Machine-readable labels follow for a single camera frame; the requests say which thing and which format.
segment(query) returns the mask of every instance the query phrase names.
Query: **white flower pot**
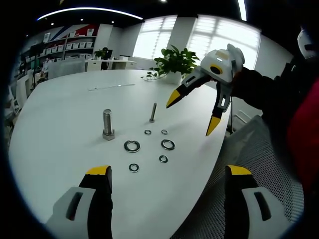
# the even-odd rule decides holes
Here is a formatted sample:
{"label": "white flower pot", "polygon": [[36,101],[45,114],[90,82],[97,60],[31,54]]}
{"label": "white flower pot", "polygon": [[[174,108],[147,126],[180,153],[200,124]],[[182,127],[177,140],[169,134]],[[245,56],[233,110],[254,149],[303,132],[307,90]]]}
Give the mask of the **white flower pot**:
{"label": "white flower pot", "polygon": [[168,84],[180,85],[181,82],[181,73],[180,72],[169,72],[164,78],[163,81]]}

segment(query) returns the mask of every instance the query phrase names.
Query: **black sleeve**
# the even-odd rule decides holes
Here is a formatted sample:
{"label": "black sleeve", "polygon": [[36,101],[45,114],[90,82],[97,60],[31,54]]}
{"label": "black sleeve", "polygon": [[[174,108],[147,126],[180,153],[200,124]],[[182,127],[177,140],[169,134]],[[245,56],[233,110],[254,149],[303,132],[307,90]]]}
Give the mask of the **black sleeve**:
{"label": "black sleeve", "polygon": [[291,83],[281,77],[272,80],[257,71],[243,68],[234,78],[232,96],[262,110],[263,119],[269,126],[285,130],[298,106],[290,86]]}
{"label": "black sleeve", "polygon": [[234,78],[232,96],[243,99],[259,110],[265,110],[275,82],[257,71],[243,70]]}

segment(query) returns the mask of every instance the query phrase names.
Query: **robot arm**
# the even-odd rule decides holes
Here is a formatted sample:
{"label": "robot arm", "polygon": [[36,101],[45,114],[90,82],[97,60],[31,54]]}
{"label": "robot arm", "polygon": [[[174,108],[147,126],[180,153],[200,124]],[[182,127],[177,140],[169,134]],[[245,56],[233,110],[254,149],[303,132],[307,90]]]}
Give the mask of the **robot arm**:
{"label": "robot arm", "polygon": [[192,90],[211,78],[217,81],[217,99],[208,125],[206,136],[209,136],[219,124],[222,113],[230,104],[231,83],[237,72],[243,69],[245,58],[239,48],[231,44],[226,49],[213,50],[204,57],[200,66],[195,67],[171,94],[166,108],[169,108],[187,96]]}

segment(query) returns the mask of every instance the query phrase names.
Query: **flat washer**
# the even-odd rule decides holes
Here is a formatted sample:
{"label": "flat washer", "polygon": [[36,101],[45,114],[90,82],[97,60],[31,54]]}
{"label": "flat washer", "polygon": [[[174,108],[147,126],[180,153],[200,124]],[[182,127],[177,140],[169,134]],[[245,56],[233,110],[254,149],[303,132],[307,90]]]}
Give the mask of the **flat washer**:
{"label": "flat washer", "polygon": [[136,163],[132,163],[132,164],[129,165],[129,170],[130,170],[132,173],[137,173],[137,172],[140,170],[140,167],[139,167]]}
{"label": "flat washer", "polygon": [[167,134],[168,134],[168,131],[167,131],[166,129],[162,129],[162,130],[161,130],[161,133],[167,135]]}
{"label": "flat washer", "polygon": [[[166,145],[165,145],[165,143],[171,143],[172,144],[172,147],[167,147]],[[161,141],[161,146],[164,148],[164,149],[166,149],[166,150],[173,150],[173,149],[175,149],[175,143],[173,142],[173,141],[171,141],[171,140],[169,140],[169,139],[163,139],[162,141]]]}
{"label": "flat washer", "polygon": [[168,158],[167,158],[165,155],[161,155],[161,156],[159,157],[159,161],[160,161],[161,163],[167,163],[167,162],[168,162]]}
{"label": "flat washer", "polygon": [[152,131],[150,131],[149,129],[146,129],[146,130],[144,131],[144,134],[146,134],[146,135],[151,135],[151,134],[152,134]]}
{"label": "flat washer", "polygon": [[[129,145],[130,143],[135,144],[135,145],[136,145],[136,149],[130,149],[130,148],[128,147],[128,145]],[[139,151],[140,148],[141,148],[141,145],[140,145],[140,143],[137,142],[136,140],[128,140],[128,141],[126,141],[126,142],[124,143],[124,149],[125,149],[127,152],[130,152],[130,153],[136,153],[137,151]]]}

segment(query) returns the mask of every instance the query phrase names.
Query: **white helmet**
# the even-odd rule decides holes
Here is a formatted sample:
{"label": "white helmet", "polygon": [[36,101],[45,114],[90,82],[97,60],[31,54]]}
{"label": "white helmet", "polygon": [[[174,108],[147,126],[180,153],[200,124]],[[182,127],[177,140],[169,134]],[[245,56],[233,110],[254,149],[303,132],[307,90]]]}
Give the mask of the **white helmet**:
{"label": "white helmet", "polygon": [[316,56],[314,45],[307,32],[302,29],[297,38],[299,49],[306,59],[310,59]]}

